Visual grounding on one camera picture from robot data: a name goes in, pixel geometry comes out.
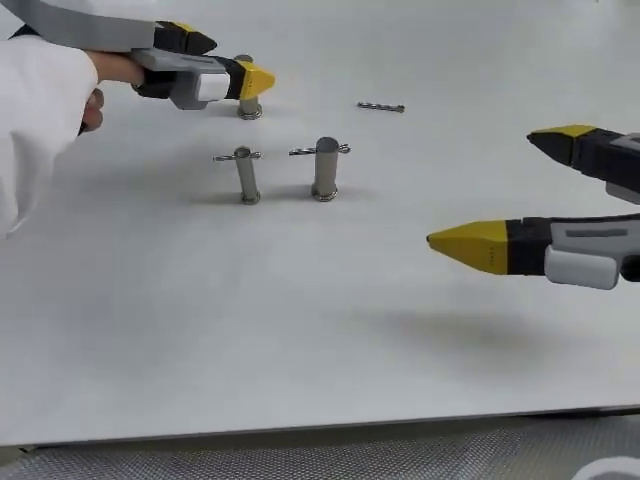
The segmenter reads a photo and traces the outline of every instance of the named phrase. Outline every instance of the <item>gray gripper housing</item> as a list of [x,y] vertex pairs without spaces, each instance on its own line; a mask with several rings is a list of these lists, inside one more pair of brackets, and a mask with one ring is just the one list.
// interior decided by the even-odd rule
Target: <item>gray gripper housing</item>
[[148,70],[178,72],[170,98],[181,110],[206,107],[207,102],[197,99],[201,75],[226,74],[214,58],[153,48],[156,22],[88,15],[40,0],[0,0],[0,4],[48,42],[82,50],[129,53]]
[[593,221],[551,223],[552,246],[565,252],[612,258],[618,271],[630,257],[640,256],[640,214]]
[[199,101],[197,95],[202,76],[227,74],[224,65],[213,57],[196,57],[149,48],[131,52],[131,58],[154,72],[177,72],[169,98],[180,110],[204,109],[208,102]]

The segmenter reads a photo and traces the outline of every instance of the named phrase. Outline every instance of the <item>finger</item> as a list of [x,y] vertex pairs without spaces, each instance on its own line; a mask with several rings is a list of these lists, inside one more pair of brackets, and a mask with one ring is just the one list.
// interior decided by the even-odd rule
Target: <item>finger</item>
[[87,101],[87,107],[97,108],[98,110],[104,107],[104,93],[102,93],[102,90],[96,88],[93,91],[93,93],[89,97],[89,100]]
[[87,108],[84,111],[82,121],[87,125],[87,132],[93,132],[102,125],[102,112],[97,108]]
[[140,85],[144,82],[142,67],[127,57],[118,54],[89,52],[98,67],[100,80],[125,82]]

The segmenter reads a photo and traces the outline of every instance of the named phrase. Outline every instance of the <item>metal washer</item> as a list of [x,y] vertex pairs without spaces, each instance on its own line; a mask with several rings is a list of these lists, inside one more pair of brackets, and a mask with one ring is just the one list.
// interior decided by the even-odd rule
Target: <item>metal washer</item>
[[315,187],[311,187],[311,195],[318,202],[330,202],[331,200],[333,200],[338,196],[338,189],[336,188],[335,191],[333,193],[330,193],[329,195],[320,195],[316,191]]
[[262,117],[262,105],[258,105],[258,110],[254,113],[246,113],[241,107],[238,107],[238,116],[242,120],[257,120]]

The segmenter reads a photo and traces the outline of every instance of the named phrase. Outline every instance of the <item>drill bit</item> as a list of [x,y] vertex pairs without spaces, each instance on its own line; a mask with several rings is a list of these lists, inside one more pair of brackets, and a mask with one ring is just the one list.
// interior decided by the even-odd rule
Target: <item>drill bit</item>
[[[289,150],[289,155],[315,155],[318,149],[316,147],[311,148],[295,148],[293,150]],[[351,151],[351,147],[348,143],[343,143],[338,146],[338,153],[349,153]]]
[[369,110],[385,110],[387,112],[404,113],[404,105],[384,105],[382,103],[358,102],[358,107]]
[[220,155],[218,157],[213,157],[214,162],[226,162],[228,160],[237,160],[238,158],[250,158],[251,160],[258,160],[262,158],[262,153],[260,152],[251,152],[248,157],[238,157],[237,155]]

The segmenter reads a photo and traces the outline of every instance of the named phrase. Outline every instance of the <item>pin head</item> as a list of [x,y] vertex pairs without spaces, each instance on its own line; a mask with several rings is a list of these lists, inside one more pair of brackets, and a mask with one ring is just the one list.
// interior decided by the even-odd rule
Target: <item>pin head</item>
[[340,149],[340,144],[335,138],[322,137],[316,143],[316,151],[318,153],[334,153]]

